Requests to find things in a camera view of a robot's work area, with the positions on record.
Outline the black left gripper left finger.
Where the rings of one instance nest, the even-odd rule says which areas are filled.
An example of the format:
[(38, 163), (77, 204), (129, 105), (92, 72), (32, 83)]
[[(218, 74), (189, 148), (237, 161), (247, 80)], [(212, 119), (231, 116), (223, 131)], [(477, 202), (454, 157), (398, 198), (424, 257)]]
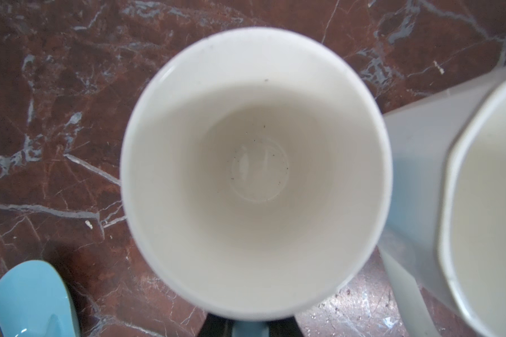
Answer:
[(232, 337), (234, 321), (208, 314), (197, 337)]

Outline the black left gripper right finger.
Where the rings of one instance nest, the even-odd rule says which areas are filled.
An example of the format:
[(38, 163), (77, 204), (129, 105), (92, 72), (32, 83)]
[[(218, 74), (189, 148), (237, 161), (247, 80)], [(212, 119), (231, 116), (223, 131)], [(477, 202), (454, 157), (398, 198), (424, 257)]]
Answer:
[(294, 316), (268, 323), (270, 337), (303, 337)]

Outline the light blue mug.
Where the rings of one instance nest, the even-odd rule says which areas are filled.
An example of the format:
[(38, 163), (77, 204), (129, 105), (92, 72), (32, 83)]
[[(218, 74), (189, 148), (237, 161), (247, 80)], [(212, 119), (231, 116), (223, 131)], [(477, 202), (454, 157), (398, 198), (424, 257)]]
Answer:
[(380, 109), (337, 54), (277, 28), (199, 40), (149, 82), (119, 166), (129, 230), (176, 294), (232, 336), (336, 294), (389, 213)]

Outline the white faceted mug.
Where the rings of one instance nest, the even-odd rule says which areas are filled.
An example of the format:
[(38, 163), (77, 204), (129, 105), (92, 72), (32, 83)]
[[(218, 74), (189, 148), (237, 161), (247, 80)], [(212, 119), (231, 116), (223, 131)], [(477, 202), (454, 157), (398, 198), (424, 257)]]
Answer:
[(437, 336), (427, 289), (506, 336), (506, 66), (384, 116), (394, 186), (379, 240), (401, 320)]

